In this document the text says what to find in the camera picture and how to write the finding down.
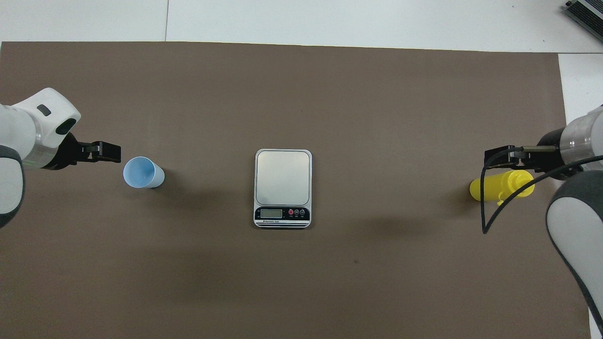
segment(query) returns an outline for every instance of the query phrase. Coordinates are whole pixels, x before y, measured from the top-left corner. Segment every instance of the cup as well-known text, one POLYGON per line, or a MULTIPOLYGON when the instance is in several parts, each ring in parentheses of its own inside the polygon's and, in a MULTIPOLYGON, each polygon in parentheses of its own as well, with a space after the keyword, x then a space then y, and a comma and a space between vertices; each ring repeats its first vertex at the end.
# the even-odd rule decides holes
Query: cup
POLYGON ((163 183, 165 173, 147 157, 134 157, 125 164, 124 180, 134 188, 154 188, 163 183))

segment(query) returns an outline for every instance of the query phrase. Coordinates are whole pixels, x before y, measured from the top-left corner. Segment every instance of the device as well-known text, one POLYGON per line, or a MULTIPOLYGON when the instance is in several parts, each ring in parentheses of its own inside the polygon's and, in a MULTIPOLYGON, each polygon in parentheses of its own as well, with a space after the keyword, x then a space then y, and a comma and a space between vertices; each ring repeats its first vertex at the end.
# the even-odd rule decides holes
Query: device
POLYGON ((571 0, 565 13, 603 42, 603 0, 571 0))
POLYGON ((78 142, 71 128, 81 114, 45 88, 12 106, 0 105, 0 227, 17 213, 25 192, 23 170, 60 170, 77 162, 121 161, 121 147, 78 142))
POLYGON ((312 153, 256 153, 253 222, 268 229, 302 229, 312 222, 312 153))
POLYGON ((567 180, 553 196, 546 228, 572 272, 591 315, 603 334, 603 106, 546 133, 536 146, 507 145, 484 152, 481 178, 482 232, 500 211, 531 185, 553 177, 567 180), (488 223, 484 217, 484 176, 489 168, 545 172, 511 194, 488 223))

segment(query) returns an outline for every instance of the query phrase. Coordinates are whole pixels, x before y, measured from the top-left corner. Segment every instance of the scale platform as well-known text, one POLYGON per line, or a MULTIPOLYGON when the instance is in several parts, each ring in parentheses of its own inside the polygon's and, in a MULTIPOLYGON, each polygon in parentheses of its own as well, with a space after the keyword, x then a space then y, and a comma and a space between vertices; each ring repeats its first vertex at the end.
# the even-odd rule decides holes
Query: scale platform
POLYGON ((269 229, 302 229, 312 221, 312 153, 256 153, 253 222, 269 229))

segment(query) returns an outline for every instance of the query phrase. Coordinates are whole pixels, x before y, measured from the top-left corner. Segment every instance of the white floor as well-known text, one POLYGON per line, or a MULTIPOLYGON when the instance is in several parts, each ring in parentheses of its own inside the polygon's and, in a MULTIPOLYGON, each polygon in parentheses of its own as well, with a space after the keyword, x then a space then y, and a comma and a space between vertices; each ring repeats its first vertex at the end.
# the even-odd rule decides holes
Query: white floor
MULTIPOLYGON (((569 122, 603 104, 603 43, 562 12, 564 3, 0 0, 0 43, 207 41, 555 52, 569 122)), ((601 337, 593 322, 591 333, 601 337)))

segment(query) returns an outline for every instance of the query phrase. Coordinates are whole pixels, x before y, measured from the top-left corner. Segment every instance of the brown surface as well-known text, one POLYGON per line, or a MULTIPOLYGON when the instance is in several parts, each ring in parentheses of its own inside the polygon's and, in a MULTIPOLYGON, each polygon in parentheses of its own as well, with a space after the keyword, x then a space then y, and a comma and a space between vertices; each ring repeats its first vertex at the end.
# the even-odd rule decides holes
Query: brown surface
POLYGON ((27 173, 1 338, 588 337, 553 183, 486 236, 468 192, 484 149, 564 125, 554 54, 3 43, 0 102, 44 87, 124 162, 27 173), (260 148, 312 152, 309 229, 254 227, 260 148), (123 182, 138 155, 163 186, 123 182))

